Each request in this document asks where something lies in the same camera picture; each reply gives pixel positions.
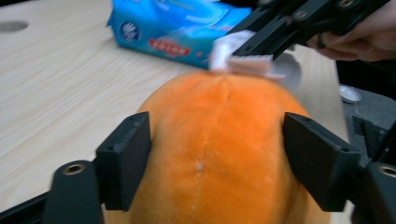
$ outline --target blue package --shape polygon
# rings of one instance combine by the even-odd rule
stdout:
[[[207,68],[213,41],[250,13],[213,0],[113,0],[107,25],[122,47]]]

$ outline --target light wood surface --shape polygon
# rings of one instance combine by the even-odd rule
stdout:
[[[0,32],[0,211],[47,191],[59,166],[92,156],[165,81],[198,69],[119,48],[110,11],[110,0],[0,7],[0,22],[29,23]],[[347,139],[334,63],[304,47],[294,55],[303,69],[297,99]]]

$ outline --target finger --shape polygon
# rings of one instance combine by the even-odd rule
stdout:
[[[317,49],[318,48],[318,35],[314,35],[311,39],[309,39],[305,43],[308,47],[312,49]]]
[[[357,39],[347,43],[328,45],[326,48],[351,54],[368,54],[374,49],[374,45],[364,39]]]
[[[359,59],[366,62],[378,62],[382,60],[396,60],[396,52],[391,50],[375,49],[368,54],[358,55]]]
[[[342,51],[338,51],[335,49],[318,49],[318,52],[330,59],[338,60],[338,61],[356,61],[359,59],[358,54],[354,53],[345,53]]]
[[[396,51],[396,32],[385,32],[364,37],[364,40],[379,49]]]
[[[335,35],[331,32],[326,32],[321,34],[321,41],[324,45],[333,45],[333,44],[339,44],[339,43],[344,43],[348,42],[351,39],[349,38],[349,34],[347,35]]]
[[[360,22],[351,32],[353,37],[396,31],[396,0],[390,0],[364,21]]]

